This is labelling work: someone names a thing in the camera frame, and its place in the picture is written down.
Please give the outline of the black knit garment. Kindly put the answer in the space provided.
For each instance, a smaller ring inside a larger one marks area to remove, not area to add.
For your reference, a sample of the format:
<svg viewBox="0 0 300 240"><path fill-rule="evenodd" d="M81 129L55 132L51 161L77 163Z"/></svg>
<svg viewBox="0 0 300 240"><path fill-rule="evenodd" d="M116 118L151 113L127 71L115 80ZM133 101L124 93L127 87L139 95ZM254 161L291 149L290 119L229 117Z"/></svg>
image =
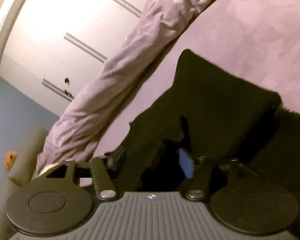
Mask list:
<svg viewBox="0 0 300 240"><path fill-rule="evenodd" d="M190 50L173 86L130 124L126 162L111 175L119 193L202 190L226 226L300 237L300 114L279 94L239 79ZM193 179L179 165L183 148Z"/></svg>

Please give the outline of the grey padded headboard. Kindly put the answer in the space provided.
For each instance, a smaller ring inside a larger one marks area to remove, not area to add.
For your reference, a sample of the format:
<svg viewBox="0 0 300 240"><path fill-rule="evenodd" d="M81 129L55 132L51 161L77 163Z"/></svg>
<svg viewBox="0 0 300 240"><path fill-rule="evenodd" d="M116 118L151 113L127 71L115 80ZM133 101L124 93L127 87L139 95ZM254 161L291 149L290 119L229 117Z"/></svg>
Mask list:
<svg viewBox="0 0 300 240"><path fill-rule="evenodd" d="M42 152L48 133L46 129L37 126L7 172L0 193L0 239L9 239L15 233L6 215L6 202L13 193L32 180L37 155Z"/></svg>

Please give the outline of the orange plush toy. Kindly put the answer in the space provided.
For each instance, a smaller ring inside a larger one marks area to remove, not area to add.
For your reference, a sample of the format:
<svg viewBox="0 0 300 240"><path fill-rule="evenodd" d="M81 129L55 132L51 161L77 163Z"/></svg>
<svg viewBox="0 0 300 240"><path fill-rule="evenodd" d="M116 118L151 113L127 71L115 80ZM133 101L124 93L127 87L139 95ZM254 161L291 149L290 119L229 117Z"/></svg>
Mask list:
<svg viewBox="0 0 300 240"><path fill-rule="evenodd" d="M13 167L18 155L14 151L10 151L6 154L5 160L4 160L4 166L7 171L10 171Z"/></svg>

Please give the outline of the white wardrobe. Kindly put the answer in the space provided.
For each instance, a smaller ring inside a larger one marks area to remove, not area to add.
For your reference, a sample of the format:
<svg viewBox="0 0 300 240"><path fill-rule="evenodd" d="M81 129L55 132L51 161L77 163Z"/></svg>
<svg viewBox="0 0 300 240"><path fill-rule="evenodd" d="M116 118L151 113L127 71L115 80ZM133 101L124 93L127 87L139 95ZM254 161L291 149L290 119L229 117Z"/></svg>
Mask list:
<svg viewBox="0 0 300 240"><path fill-rule="evenodd" d="M0 76L61 115L139 21L147 0L0 0Z"/></svg>

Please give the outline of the purple fleece bed cover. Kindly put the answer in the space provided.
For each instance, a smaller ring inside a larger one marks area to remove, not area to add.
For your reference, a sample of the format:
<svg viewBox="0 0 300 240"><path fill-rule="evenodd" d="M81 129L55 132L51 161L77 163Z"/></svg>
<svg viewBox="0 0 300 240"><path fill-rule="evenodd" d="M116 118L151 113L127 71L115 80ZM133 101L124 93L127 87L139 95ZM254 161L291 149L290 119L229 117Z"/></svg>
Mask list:
<svg viewBox="0 0 300 240"><path fill-rule="evenodd" d="M115 108L93 156L116 147L136 117L173 86L185 50L279 94L282 108L300 114L300 0L213 0L163 49Z"/></svg>

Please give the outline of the rolled purple duvet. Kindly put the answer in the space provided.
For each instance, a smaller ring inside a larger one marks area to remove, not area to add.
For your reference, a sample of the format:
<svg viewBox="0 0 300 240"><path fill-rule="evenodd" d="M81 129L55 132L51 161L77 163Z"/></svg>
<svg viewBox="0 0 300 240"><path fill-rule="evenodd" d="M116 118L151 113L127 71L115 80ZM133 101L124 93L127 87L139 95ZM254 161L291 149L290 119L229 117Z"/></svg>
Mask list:
<svg viewBox="0 0 300 240"><path fill-rule="evenodd" d="M45 139L36 172L72 159L88 161L112 112L133 90L146 68L213 0L147 0L136 27L68 105Z"/></svg>

